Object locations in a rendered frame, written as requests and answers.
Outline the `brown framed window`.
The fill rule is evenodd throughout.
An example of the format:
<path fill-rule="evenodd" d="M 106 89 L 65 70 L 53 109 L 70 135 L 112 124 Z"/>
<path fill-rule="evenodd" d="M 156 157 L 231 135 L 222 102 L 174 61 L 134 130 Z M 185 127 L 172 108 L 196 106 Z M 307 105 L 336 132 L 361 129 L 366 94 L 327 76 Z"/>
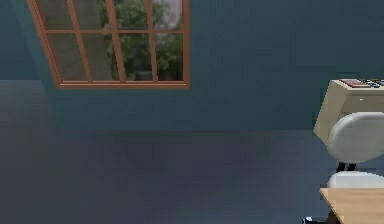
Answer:
<path fill-rule="evenodd" d="M 190 86 L 190 0 L 26 0 L 58 88 Z"/>

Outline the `beige desk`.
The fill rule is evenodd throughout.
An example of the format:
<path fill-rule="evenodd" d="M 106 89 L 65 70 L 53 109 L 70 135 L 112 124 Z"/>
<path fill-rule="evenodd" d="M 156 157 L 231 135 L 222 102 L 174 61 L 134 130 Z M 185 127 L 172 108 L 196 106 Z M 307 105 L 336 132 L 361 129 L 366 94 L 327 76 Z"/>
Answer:
<path fill-rule="evenodd" d="M 384 86 L 352 88 L 340 80 L 331 80 L 313 132 L 326 144 L 334 124 L 355 112 L 384 112 Z"/>

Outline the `red book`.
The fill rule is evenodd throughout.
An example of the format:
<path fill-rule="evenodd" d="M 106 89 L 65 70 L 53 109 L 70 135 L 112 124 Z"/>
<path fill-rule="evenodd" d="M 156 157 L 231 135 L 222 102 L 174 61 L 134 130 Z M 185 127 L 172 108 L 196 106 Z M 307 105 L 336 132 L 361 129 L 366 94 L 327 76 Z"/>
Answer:
<path fill-rule="evenodd" d="M 341 82 L 350 86 L 351 88 L 370 88 L 370 85 L 358 79 L 341 79 Z"/>

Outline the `white office chair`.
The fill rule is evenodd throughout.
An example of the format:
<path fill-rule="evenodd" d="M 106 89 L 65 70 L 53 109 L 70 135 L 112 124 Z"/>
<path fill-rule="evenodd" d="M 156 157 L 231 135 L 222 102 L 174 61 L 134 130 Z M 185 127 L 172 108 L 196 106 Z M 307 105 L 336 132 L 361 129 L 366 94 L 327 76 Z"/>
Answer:
<path fill-rule="evenodd" d="M 330 156 L 342 164 L 328 180 L 328 188 L 383 188 L 384 176 L 356 171 L 354 166 L 384 155 L 384 113 L 356 112 L 332 127 L 327 139 Z"/>

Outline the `light wooden table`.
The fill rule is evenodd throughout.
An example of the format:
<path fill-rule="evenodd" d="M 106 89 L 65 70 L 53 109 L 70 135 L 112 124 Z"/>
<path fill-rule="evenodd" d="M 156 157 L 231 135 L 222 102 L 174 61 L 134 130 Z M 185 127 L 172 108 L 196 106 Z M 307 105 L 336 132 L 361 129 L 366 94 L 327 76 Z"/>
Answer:
<path fill-rule="evenodd" d="M 384 224 L 384 188 L 321 188 L 326 224 Z"/>

